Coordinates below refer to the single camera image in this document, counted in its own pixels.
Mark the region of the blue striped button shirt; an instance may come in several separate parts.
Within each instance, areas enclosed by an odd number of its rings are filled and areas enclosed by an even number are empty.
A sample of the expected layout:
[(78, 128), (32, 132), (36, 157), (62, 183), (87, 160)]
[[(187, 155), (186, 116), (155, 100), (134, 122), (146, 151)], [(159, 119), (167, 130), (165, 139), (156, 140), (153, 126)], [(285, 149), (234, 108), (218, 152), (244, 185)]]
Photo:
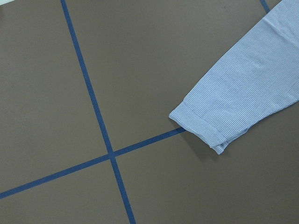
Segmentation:
[(217, 154), (299, 99), (299, 3), (283, 0), (170, 113)]

